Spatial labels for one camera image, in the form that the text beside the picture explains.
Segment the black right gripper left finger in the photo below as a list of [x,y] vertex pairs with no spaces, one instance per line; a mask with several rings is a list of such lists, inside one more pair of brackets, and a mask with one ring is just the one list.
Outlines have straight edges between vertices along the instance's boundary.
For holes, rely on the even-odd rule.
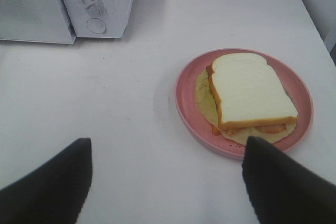
[[93,176],[90,138],[79,138],[1,189],[1,223],[76,223]]

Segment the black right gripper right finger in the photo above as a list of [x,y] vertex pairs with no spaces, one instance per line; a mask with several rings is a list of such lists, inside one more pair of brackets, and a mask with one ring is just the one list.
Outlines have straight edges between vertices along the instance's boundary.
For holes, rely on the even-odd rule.
[[335,223],[335,185],[263,138],[248,137],[242,169],[260,223]]

